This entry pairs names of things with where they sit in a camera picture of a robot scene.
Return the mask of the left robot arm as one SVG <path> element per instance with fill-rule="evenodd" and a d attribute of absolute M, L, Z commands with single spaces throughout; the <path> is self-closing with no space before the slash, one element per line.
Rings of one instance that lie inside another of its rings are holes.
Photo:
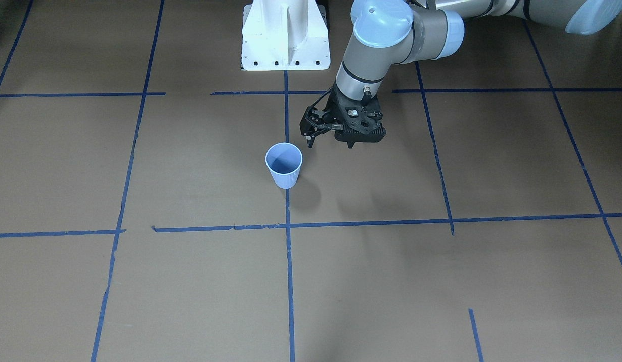
<path fill-rule="evenodd" d="M 308 147 L 333 132 L 348 147 L 386 134 L 377 92 L 389 68 L 453 55 L 465 21 L 513 16 L 568 34 L 599 32 L 622 12 L 622 1 L 355 1 L 353 29 L 323 110 L 308 106 L 300 122 Z"/>

